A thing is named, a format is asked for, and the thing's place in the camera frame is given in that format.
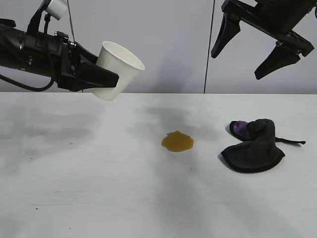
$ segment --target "white paper cup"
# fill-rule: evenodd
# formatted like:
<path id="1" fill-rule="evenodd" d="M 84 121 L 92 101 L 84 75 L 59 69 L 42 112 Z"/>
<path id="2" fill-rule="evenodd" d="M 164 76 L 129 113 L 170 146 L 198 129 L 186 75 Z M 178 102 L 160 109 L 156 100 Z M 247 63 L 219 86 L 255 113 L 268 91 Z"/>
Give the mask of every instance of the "white paper cup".
<path id="1" fill-rule="evenodd" d="M 93 88 L 92 92 L 104 100 L 113 100 L 132 80 L 145 70 L 144 64 L 126 48 L 110 41 L 104 41 L 97 66 L 119 75 L 115 88 Z"/>

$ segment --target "brown liquid puddle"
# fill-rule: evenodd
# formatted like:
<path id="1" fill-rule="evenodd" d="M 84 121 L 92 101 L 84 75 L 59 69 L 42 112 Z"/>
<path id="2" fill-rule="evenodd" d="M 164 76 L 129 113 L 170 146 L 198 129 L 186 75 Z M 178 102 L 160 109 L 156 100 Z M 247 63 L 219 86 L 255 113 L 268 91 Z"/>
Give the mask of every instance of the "brown liquid puddle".
<path id="1" fill-rule="evenodd" d="M 182 152 L 194 147 L 194 140 L 180 131 L 167 134 L 162 141 L 162 146 L 172 152 Z"/>

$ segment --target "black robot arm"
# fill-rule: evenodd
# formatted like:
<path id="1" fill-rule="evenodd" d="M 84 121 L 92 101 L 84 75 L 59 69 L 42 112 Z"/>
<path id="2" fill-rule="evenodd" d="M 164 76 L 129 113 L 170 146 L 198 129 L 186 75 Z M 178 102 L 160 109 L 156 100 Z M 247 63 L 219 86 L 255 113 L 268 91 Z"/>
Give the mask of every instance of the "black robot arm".
<path id="1" fill-rule="evenodd" d="M 45 17 L 46 31 L 38 31 L 42 12 L 50 2 L 43 1 L 32 17 L 27 32 L 15 29 L 13 20 L 0 19 L 0 66 L 51 77 L 52 83 L 70 91 L 115 87 L 119 76 L 98 67 L 97 56 L 77 42 L 69 41 L 62 32 L 55 32 L 54 36 L 47 34 L 49 14 Z M 0 75 L 0 79 L 32 91 L 44 91 L 52 85 L 33 88 L 3 75 Z"/>
<path id="2" fill-rule="evenodd" d="M 255 71 L 261 79 L 273 71 L 295 64 L 299 54 L 307 56 L 313 45 L 292 29 L 316 6 L 317 0 L 256 0 L 252 7 L 238 0 L 226 0 L 222 5 L 223 20 L 220 33 L 212 49 L 216 58 L 229 41 L 240 32 L 239 22 L 263 31 L 277 39 L 276 47 Z"/>

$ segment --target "gray wall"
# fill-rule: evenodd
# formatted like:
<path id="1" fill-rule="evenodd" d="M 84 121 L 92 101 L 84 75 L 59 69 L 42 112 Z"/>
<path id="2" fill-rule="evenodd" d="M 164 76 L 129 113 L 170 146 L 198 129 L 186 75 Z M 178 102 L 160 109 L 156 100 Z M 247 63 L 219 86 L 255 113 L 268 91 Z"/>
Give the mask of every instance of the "gray wall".
<path id="1" fill-rule="evenodd" d="M 41 1 L 0 0 L 0 17 L 14 19 L 18 29 L 26 30 Z M 75 38 L 82 46 L 98 55 L 102 41 L 114 41 L 145 64 L 146 71 L 127 92 L 203 91 L 212 0 L 70 0 L 70 5 Z M 55 30 L 70 35 L 68 15 L 52 19 L 50 32 Z M 38 87 L 49 81 L 3 67 L 0 73 Z M 0 91 L 22 90 L 0 82 Z"/>
<path id="2" fill-rule="evenodd" d="M 215 0 L 211 46 L 214 45 L 221 21 L 221 5 Z M 255 5 L 254 0 L 243 0 Z M 257 81 L 256 68 L 275 47 L 273 38 L 241 22 L 241 32 L 216 59 L 210 59 L 207 93 L 317 93 L 317 50 L 295 65 L 280 69 Z M 295 31 L 317 47 L 317 19 L 307 15 Z"/>

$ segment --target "black cloth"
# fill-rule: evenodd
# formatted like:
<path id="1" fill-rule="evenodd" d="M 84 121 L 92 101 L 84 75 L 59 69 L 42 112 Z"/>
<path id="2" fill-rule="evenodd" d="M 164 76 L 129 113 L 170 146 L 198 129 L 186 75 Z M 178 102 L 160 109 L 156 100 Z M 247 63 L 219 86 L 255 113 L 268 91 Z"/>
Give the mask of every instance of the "black cloth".
<path id="1" fill-rule="evenodd" d="M 227 164 L 241 173 L 258 173 L 272 169 L 285 156 L 283 151 L 276 147 L 275 141 L 291 144 L 305 144 L 305 141 L 290 141 L 275 137 L 275 125 L 272 120 L 259 119 L 246 125 L 247 136 L 243 137 L 234 130 L 233 121 L 230 131 L 243 142 L 226 148 L 221 154 Z"/>

